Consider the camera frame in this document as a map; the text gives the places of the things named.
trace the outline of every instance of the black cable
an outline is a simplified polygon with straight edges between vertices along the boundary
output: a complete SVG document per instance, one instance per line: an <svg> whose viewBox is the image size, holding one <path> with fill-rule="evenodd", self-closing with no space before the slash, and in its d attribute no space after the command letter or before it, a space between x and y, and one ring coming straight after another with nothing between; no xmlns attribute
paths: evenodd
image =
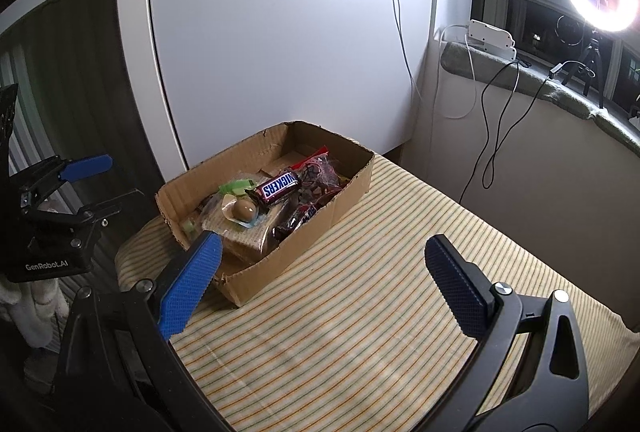
<svg viewBox="0 0 640 432"><path fill-rule="evenodd" d="M140 193L142 193L145 200L149 201L148 195L146 195L142 188L140 188L138 181L131 172L129 172L126 168L121 167L115 159L112 161L111 166L113 167L114 172L119 173L121 177L126 179L125 181L123 181L124 183L129 183L129 185L127 186L128 189L138 190Z"/></svg>
<svg viewBox="0 0 640 432"><path fill-rule="evenodd" d="M502 143L504 143L504 140L507 139L507 136L509 135L509 132L511 132L511 130L513 130L514 126L516 126L520 121L522 121L525 116L529 113L529 110L531 110L531 108L533 107L533 104L535 103L535 101L538 99L538 94L540 94L540 91L542 90L542 88L545 86L545 83L547 81L549 81L549 79L551 79L551 76L547 76L545 78L545 81L542 82L542 84L538 87L538 90L536 91L536 93L533 95L533 99L531 100L531 103L529 104L529 108L527 108L527 110L524 112L524 114L522 116L520 116L520 118L516 121L516 123L514 123L513 125L511 125L509 127L509 130L507 131L507 133L504 135L504 137L502 138L502 141L500 141L500 144L497 147L497 150L500 150L500 147L502 146Z"/></svg>
<svg viewBox="0 0 640 432"><path fill-rule="evenodd" d="M509 95L509 98L508 98L507 102L504 104L504 107L502 108L502 112L500 112L500 117L498 118L498 130L495 133L494 153L491 154L491 157L489 157L489 160L486 162L486 165L484 167L484 171L482 172L482 187L485 190L488 190L489 188L491 188L491 185L494 183L494 179L495 179L494 161L495 161L495 155L498 153L498 141L500 140L500 126L502 125L502 118L504 117L504 113L507 112L507 107L511 103L511 98L513 98L513 94L516 92L516 89L518 88L518 82L520 81L520 62L518 60L516 60L516 63L517 63L516 68L518 70L518 74L516 75L516 83L513 85L513 90L511 91L511 94ZM486 119L486 112L484 111L484 104L482 105L482 115ZM491 165L491 180L489 181L489 185L485 186L484 185L484 176L486 175L486 171L489 169L489 165Z"/></svg>
<svg viewBox="0 0 640 432"><path fill-rule="evenodd" d="M519 62L509 62L507 63L505 66L503 66L503 68L501 68L498 72L495 73L495 76L489 80L489 83L487 83L484 86L484 89L482 89L482 94L480 95L480 103L482 105L482 115L484 115L484 127L486 129L486 141L484 142L484 146L482 147L482 150L480 151L480 153L478 154L478 159L476 160L476 164L474 164L474 169L471 172L471 176L469 177L469 180L466 182L466 186L465 189L462 190L462 195L460 195L460 200L458 201L458 203L461 205L462 204L462 198L465 196L465 192L466 189L468 189L469 185L471 184L471 181L474 178L474 175L476 175L476 170L478 169L478 164L482 158L482 154L484 154L484 151L486 150L486 148L489 146L489 122L487 121L486 118L486 110L484 109L484 93L486 92L486 90L489 88L489 86L495 81L495 79L500 76L500 74L508 67L510 67L511 65L514 64L519 64Z"/></svg>

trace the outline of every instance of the white device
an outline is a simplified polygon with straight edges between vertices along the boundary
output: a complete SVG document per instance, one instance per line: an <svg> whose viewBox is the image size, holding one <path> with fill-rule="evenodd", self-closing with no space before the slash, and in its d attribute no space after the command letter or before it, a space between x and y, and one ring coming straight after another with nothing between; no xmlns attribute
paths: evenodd
<svg viewBox="0 0 640 432"><path fill-rule="evenodd" d="M515 42L511 33L490 26L478 20L469 22L469 39L479 42L479 46L474 44L476 49L484 50L499 58L504 58L510 62L516 59Z"/></svg>

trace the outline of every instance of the black clamp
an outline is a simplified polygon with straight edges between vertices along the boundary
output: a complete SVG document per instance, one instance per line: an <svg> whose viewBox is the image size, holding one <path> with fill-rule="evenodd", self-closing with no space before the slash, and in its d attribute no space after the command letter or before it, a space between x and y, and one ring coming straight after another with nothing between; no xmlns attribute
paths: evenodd
<svg viewBox="0 0 640 432"><path fill-rule="evenodd" d="M428 240L425 261L465 335L478 344L418 432L575 432L589 417L584 348L569 295L518 295L491 284L444 235ZM476 415L515 335L529 339L502 402Z"/></svg>
<svg viewBox="0 0 640 432"><path fill-rule="evenodd" d="M64 430L234 432L161 334L162 298L209 238L204 231L153 281L76 293L60 348L54 406Z"/></svg>

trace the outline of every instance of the tripod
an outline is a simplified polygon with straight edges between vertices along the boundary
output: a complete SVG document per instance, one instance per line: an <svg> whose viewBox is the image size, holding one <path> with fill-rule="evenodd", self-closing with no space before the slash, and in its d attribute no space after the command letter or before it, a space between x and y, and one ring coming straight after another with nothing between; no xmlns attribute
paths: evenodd
<svg viewBox="0 0 640 432"><path fill-rule="evenodd" d="M604 81L602 77L602 57L600 55L600 39L597 31L593 31L591 33L591 40L589 40L589 44L583 50L582 54L580 55L580 58L578 58L578 61L580 63L583 63L584 66L587 68L589 68L589 65L587 65L588 62L596 63L595 79L598 80L598 91L600 92L600 108L603 108L604 107ZM569 71L569 74L566 75L566 78L562 80L562 84L566 85L569 82L569 80L574 77L577 70L578 70L578 64L577 63L572 64L571 70ZM589 93L591 79L593 78L591 78L591 76L588 76L584 80L585 84L584 84L584 91L582 92L582 94L585 96L587 96L587 94Z"/></svg>

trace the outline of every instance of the cardboard box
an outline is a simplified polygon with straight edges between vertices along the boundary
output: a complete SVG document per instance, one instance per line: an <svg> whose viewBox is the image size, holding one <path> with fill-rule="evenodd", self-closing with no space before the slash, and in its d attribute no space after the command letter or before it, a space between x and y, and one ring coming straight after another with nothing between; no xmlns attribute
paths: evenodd
<svg viewBox="0 0 640 432"><path fill-rule="evenodd" d="M349 184L313 218L289 235L260 262L247 266L233 255L223 255L213 282L237 306L273 282L300 255L329 230L369 190L373 152L338 134L303 121L281 123L229 147L165 184L156 195L158 208L180 245L189 239L180 223L208 195L239 172L273 172L298 162L326 145L338 162L337 172Z"/></svg>

